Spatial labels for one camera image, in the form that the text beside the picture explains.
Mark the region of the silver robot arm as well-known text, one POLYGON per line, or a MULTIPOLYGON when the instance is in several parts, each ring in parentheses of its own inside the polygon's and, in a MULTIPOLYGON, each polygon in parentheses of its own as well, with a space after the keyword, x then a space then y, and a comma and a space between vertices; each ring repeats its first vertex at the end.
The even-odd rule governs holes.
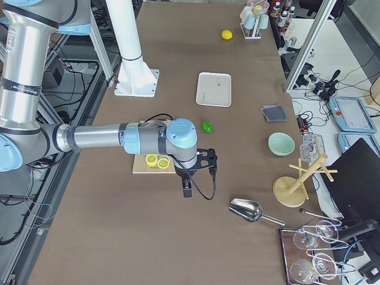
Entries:
POLYGON ((183 195, 196 188, 197 170, 216 176, 215 151, 197 147, 188 119, 102 126, 39 124, 37 107, 51 35, 91 33, 89 1, 4 1, 9 21, 1 76, 1 171, 20 168, 51 154, 121 146, 129 154, 161 154, 173 159, 183 195))

